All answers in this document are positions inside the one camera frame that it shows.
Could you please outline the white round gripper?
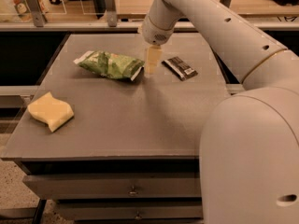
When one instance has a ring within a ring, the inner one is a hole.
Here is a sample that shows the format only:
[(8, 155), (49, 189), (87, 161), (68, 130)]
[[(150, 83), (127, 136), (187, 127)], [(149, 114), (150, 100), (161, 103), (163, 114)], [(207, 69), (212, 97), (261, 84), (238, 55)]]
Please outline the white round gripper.
[(161, 45), (165, 44), (170, 36), (173, 34), (173, 29), (164, 30), (158, 28), (151, 20), (149, 16), (146, 16), (141, 25), (141, 34), (144, 40), (151, 44), (145, 50), (145, 65), (144, 74), (146, 77), (150, 77), (154, 74), (158, 62), (162, 56)]

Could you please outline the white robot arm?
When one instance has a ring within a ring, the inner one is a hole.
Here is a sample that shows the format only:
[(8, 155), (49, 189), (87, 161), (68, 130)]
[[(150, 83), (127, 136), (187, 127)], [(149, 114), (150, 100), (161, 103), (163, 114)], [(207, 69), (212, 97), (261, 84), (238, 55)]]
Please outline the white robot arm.
[(299, 58), (216, 0), (154, 0), (145, 40), (187, 18), (244, 90), (221, 101), (200, 137), (205, 224), (299, 224)]

